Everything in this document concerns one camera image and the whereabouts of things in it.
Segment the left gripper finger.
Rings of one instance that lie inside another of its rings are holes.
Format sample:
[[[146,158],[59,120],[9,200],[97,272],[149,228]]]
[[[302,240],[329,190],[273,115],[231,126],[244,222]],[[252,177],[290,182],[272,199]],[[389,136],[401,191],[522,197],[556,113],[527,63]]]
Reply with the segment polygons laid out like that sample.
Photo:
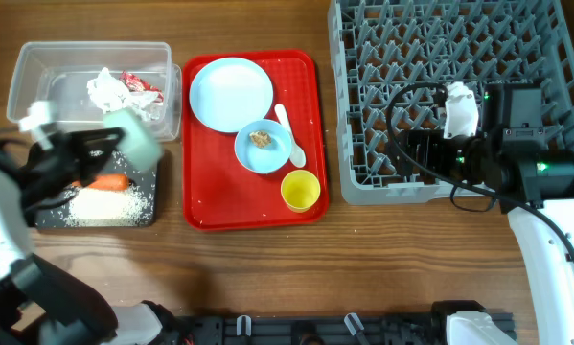
[[[113,149],[104,149],[99,155],[88,153],[80,161],[79,183],[90,185],[111,159]]]
[[[70,133],[71,142],[76,147],[112,146],[118,145],[125,137],[119,127],[76,131]]]

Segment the orange carrot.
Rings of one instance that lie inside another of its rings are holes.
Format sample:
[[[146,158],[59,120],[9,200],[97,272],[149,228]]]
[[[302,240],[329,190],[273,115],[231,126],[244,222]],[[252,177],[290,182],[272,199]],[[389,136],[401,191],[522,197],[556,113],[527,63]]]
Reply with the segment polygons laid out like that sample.
[[[86,188],[100,190],[121,192],[126,190],[131,185],[129,178],[122,173],[111,173],[99,175],[95,181],[86,185]]]

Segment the green bowl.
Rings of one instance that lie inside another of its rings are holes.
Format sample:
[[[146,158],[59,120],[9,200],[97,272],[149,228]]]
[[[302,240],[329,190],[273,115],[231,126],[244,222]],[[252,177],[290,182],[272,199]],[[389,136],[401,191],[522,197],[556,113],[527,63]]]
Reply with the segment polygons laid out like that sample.
[[[152,169],[163,156],[160,143],[129,108],[105,114],[103,127],[119,128],[123,132],[124,137],[117,144],[117,149],[137,171]]]

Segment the white rice pile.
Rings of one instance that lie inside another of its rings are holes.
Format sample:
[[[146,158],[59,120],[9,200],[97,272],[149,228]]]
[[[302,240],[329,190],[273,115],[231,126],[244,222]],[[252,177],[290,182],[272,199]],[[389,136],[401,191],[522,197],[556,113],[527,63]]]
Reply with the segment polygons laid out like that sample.
[[[68,196],[63,220],[69,227],[141,226],[154,218],[154,197],[138,186],[121,192],[75,188]]]

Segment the white napkin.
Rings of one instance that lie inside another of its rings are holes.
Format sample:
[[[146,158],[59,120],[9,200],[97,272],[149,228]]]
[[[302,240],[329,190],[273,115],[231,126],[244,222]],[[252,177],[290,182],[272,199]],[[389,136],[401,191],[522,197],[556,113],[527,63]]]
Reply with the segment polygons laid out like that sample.
[[[131,92],[104,67],[98,76],[86,84],[90,101],[104,114],[129,108],[145,122],[159,120],[164,110],[164,101],[155,103],[155,92]]]

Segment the red snack wrapper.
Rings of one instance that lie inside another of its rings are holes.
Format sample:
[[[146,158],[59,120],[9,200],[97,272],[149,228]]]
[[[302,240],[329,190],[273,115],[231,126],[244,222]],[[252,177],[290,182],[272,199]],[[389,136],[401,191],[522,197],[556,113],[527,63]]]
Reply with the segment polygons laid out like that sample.
[[[132,73],[123,72],[120,75],[119,80],[131,92],[155,92],[157,94],[157,98],[154,102],[162,103],[164,101],[164,95],[161,89],[151,85]]]

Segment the light blue plate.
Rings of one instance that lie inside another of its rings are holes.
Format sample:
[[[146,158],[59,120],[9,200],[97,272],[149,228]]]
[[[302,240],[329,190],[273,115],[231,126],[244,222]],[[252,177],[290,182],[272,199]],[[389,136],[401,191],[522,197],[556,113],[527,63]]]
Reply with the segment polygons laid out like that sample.
[[[224,57],[202,67],[189,91],[196,118],[206,127],[236,133],[263,119],[273,105],[273,83],[257,63]]]

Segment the white plastic spoon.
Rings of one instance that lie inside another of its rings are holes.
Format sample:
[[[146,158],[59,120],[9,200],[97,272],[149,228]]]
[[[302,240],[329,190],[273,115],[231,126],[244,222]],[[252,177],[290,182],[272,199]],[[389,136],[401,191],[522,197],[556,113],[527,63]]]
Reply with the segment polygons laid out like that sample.
[[[296,141],[295,141],[294,134],[292,132],[292,128],[290,125],[290,121],[289,121],[289,118],[287,115],[286,108],[281,103],[277,103],[274,106],[274,111],[276,113],[276,116],[277,116],[279,123],[287,131],[287,133],[289,134],[289,137],[290,137],[290,142],[291,142],[291,153],[289,156],[290,162],[296,168],[304,168],[306,163],[307,163],[306,155],[305,155],[303,149],[300,146],[298,146]]]

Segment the yellow cup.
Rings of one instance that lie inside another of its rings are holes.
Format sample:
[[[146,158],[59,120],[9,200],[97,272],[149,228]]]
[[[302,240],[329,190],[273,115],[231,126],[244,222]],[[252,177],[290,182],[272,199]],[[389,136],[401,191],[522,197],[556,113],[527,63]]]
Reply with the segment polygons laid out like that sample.
[[[287,207],[295,213],[305,213],[321,194],[318,178],[309,171],[289,172],[281,183],[281,196]]]

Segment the brown food scrap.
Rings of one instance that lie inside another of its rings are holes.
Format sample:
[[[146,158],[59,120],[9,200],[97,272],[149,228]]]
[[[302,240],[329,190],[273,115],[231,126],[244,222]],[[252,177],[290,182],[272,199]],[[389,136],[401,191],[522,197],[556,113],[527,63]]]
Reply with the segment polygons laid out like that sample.
[[[266,148],[272,143],[271,135],[268,132],[262,130],[250,132],[249,139],[251,143],[259,149]]]

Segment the light blue bowl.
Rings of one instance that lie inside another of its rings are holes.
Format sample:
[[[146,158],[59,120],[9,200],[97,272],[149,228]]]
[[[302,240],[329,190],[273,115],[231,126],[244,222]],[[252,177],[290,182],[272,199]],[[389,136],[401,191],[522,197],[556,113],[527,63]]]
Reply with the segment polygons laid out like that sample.
[[[270,142],[263,148],[257,147],[250,135],[263,132]],[[235,155],[239,163],[253,173],[277,172],[289,160],[292,151],[290,134],[278,123],[268,119],[252,122],[241,129],[235,139]]]

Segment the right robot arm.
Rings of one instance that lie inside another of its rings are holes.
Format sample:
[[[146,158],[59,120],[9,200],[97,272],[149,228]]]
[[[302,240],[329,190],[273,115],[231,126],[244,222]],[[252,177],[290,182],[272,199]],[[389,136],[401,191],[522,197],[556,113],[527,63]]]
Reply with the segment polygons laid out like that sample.
[[[538,85],[490,84],[478,101],[462,82],[419,82],[390,100],[432,90],[446,116],[440,130],[392,134],[402,175],[424,176],[486,196],[517,239],[542,344],[574,344],[574,152],[545,143]]]

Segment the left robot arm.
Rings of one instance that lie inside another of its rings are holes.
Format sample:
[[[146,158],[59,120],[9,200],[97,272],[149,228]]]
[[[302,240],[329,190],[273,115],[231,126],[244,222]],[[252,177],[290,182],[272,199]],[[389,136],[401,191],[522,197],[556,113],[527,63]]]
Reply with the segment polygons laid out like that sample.
[[[138,169],[155,166],[162,148],[124,127],[63,133],[33,145],[19,166],[0,138],[0,343],[188,344],[192,325],[143,301],[112,308],[92,287],[35,254],[28,234],[36,213],[73,182],[87,185],[118,150]]]

